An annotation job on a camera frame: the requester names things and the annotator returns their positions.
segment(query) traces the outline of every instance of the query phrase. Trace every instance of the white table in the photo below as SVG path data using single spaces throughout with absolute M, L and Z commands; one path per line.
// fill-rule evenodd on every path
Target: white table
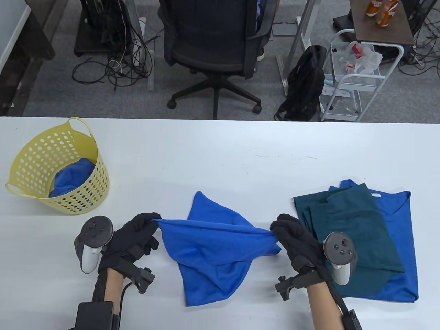
M 25 0 L 2 0 L 0 8 L 1 73 L 31 10 Z
M 65 118 L 0 117 L 0 184 L 21 147 Z M 141 212 L 186 218 L 201 190 L 257 227 L 296 214 L 291 198 L 351 178 L 371 188 L 412 192 L 420 299 L 415 304 L 346 299 L 364 330 L 438 327 L 440 125 L 88 119 L 110 173 L 96 210 L 65 216 L 0 189 L 0 328 L 65 330 L 91 299 L 96 273 L 84 275 L 73 239 L 91 216 L 118 228 Z M 160 233 L 155 235 L 160 240 Z M 145 295 L 128 289 L 121 330 L 312 329 L 305 290 L 283 302 L 274 285 L 293 275 L 284 250 L 252 263 L 228 300 L 184 306 L 182 279 L 163 245 L 138 266 L 156 275 Z

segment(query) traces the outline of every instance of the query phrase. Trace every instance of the soda bottle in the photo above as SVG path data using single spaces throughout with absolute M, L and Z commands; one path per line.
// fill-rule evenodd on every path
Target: soda bottle
M 383 0 L 371 0 L 365 15 L 370 17 L 376 15 L 379 12 L 379 9 L 381 9 L 382 2 Z
M 376 23 L 381 27 L 386 27 L 391 23 L 391 19 L 394 16 L 399 0 L 387 0 L 387 2 L 382 6 Z

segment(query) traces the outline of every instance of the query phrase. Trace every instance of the chair backrest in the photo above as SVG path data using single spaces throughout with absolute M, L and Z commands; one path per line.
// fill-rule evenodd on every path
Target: chair backrest
M 159 0 L 180 40 L 210 49 L 246 48 L 255 35 L 257 0 Z

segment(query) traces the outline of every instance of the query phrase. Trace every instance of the black glove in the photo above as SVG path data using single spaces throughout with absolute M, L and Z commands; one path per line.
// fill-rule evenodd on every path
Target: black glove
M 292 261 L 292 267 L 300 274 L 316 269 L 323 281 L 331 281 L 332 276 L 326 267 L 326 257 L 323 245 L 304 228 L 302 223 L 289 214 L 280 214 L 276 221 L 272 222 L 270 230 L 287 250 L 287 255 Z M 299 263 L 304 258 L 308 264 Z
M 157 213 L 138 214 L 113 233 L 111 241 L 101 252 L 98 280 L 95 284 L 92 301 L 104 301 L 107 268 L 116 268 L 124 277 L 130 277 L 129 274 L 119 269 L 121 264 L 125 262 L 126 268 L 127 263 L 129 263 L 128 265 L 133 264 L 142 256 L 148 256 L 151 250 L 157 250 L 159 242 L 153 237 L 153 234 L 159 225 L 157 221 L 152 221 L 153 219 L 161 219 L 161 216 Z
M 114 232 L 113 238 L 102 252 L 103 257 L 98 272 L 112 266 L 115 258 L 134 263 L 151 250 L 157 250 L 159 242 L 153 237 L 159 224 L 153 219 L 161 219 L 157 213 L 141 213 Z

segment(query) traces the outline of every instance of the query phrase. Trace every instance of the teal shirt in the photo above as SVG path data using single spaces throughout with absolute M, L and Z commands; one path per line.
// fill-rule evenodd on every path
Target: teal shirt
M 405 272 L 374 197 L 364 183 L 294 200 L 298 217 L 318 241 L 323 242 L 334 231 L 344 232 L 353 240 L 358 254 L 356 269 L 347 285 L 335 284 L 343 297 L 377 294 L 390 279 Z

